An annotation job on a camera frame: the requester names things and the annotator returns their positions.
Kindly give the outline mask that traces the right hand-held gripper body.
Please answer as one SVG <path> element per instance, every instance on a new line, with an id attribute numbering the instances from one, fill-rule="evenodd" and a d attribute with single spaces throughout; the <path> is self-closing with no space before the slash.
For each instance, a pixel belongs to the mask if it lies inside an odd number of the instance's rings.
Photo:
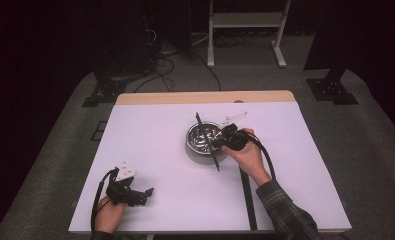
<path id="1" fill-rule="evenodd" d="M 236 122 L 244 119 L 248 115 L 247 112 L 238 115 L 227 116 L 223 123 L 220 125 L 221 134 L 226 137 L 225 146 L 234 150 L 242 150 L 247 142 L 247 135 L 244 130 L 240 130 Z"/>

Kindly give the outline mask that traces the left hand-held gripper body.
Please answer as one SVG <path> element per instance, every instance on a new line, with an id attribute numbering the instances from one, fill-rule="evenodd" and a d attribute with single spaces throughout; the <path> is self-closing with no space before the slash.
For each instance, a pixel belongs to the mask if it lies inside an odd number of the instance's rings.
<path id="1" fill-rule="evenodd" d="M 143 196 L 141 192 L 130 188 L 136 174 L 137 172 L 126 162 L 109 171 L 109 184 L 106 194 L 114 204 L 125 203 L 129 206 L 135 206 L 134 200 Z"/>

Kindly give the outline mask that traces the black chopstick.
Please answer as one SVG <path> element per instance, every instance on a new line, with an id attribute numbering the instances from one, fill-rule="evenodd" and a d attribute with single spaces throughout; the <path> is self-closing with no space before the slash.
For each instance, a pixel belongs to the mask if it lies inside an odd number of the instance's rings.
<path id="1" fill-rule="evenodd" d="M 215 164 L 215 167 L 216 167 L 217 171 L 220 172 L 219 162 L 218 162 L 218 160 L 216 158 L 216 155 L 215 155 L 215 153 L 213 151 L 213 147 L 212 147 L 211 142 L 210 142 L 210 140 L 209 140 L 209 138 L 208 138 L 208 136 L 206 134 L 206 130 L 203 127 L 203 123 L 202 123 L 202 120 L 201 120 L 200 115 L 199 115 L 198 112 L 196 112 L 195 117 L 196 117 L 196 120 L 197 120 L 197 123 L 198 123 L 199 130 L 202 132 L 203 137 L 205 139 L 205 143 L 208 146 L 208 150 L 209 150 L 210 156 L 212 157 L 212 160 L 213 160 L 213 162 Z"/>

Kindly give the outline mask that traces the stainless steel bowl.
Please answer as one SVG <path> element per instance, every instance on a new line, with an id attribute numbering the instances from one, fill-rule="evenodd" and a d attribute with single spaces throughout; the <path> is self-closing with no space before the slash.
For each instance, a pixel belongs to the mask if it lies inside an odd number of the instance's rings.
<path id="1" fill-rule="evenodd" d="M 221 129 L 216 123 L 213 122 L 203 122 L 203 127 L 206 130 L 206 134 L 210 141 L 217 134 L 221 134 Z M 201 155 L 209 155 L 208 146 L 205 143 L 202 132 L 199 130 L 198 123 L 194 124 L 189 128 L 186 133 L 186 144 L 195 153 Z"/>

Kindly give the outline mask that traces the person's right hand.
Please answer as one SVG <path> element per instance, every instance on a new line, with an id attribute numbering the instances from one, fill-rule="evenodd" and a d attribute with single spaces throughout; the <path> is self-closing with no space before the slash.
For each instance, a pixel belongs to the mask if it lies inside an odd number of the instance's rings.
<path id="1" fill-rule="evenodd" d="M 240 151 L 232 150 L 227 146 L 223 146 L 222 150 L 238 163 L 239 167 L 253 179 L 258 187 L 272 180 L 262 162 L 260 148 L 252 141 L 248 141 Z"/>

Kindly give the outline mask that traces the person's left hand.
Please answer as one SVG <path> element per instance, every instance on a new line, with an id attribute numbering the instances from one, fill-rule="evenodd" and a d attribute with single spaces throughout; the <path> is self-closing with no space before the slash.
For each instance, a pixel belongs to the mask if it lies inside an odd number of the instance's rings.
<path id="1" fill-rule="evenodd" d="M 113 234 L 122 222 L 125 203 L 114 204 L 109 196 L 103 197 L 98 203 L 94 227 L 96 231 Z"/>

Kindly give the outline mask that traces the wooden table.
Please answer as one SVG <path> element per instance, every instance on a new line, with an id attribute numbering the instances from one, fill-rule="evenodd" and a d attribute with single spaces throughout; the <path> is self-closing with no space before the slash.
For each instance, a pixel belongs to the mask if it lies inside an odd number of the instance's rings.
<path id="1" fill-rule="evenodd" d="M 206 104 L 235 102 L 295 102 L 291 91 L 213 91 L 213 92 L 165 92 L 165 93 L 123 93 L 116 105 L 154 104 Z"/>

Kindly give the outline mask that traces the black ruler strip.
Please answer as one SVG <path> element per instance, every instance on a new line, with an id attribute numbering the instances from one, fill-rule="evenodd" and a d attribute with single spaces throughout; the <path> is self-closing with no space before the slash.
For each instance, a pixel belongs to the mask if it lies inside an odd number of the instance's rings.
<path id="1" fill-rule="evenodd" d="M 243 170 L 240 170 L 240 176 L 242 181 L 242 187 L 244 192 L 250 230 L 255 231 L 257 230 L 257 221 L 254 211 L 254 204 L 253 204 L 252 192 L 250 187 L 250 179 L 249 176 Z"/>

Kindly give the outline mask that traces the black stand base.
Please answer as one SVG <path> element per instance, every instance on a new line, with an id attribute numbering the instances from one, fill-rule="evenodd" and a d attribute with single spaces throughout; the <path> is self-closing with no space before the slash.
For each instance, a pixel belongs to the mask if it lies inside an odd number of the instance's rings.
<path id="1" fill-rule="evenodd" d="M 341 83 L 345 68 L 331 68 L 323 78 L 308 78 L 312 94 L 317 101 L 331 101 L 335 105 L 355 105 L 356 98 Z"/>
<path id="2" fill-rule="evenodd" d="M 82 103 L 83 107 L 97 107 L 100 103 L 114 103 L 127 86 L 128 77 L 121 74 L 94 73 L 97 83 L 90 96 Z"/>

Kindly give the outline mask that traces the white metal stand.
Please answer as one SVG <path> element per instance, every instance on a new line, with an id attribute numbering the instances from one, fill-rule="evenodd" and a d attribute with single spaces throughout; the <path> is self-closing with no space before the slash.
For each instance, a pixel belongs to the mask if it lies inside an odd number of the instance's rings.
<path id="1" fill-rule="evenodd" d="M 276 28 L 276 39 L 271 42 L 278 66 L 286 68 L 287 63 L 282 54 L 280 43 L 288 18 L 289 8 L 292 0 L 285 0 L 281 12 L 261 13 L 216 13 L 213 11 L 213 0 L 209 0 L 208 17 L 208 47 L 207 66 L 215 66 L 213 36 L 214 30 L 220 28 Z"/>

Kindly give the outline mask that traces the dark cabinet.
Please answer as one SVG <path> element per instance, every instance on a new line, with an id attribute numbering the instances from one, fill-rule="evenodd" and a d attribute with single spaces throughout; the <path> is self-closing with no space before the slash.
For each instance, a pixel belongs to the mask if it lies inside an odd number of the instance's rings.
<path id="1" fill-rule="evenodd" d="M 132 74 L 153 69 L 139 0 L 96 0 L 96 34 L 119 67 Z"/>

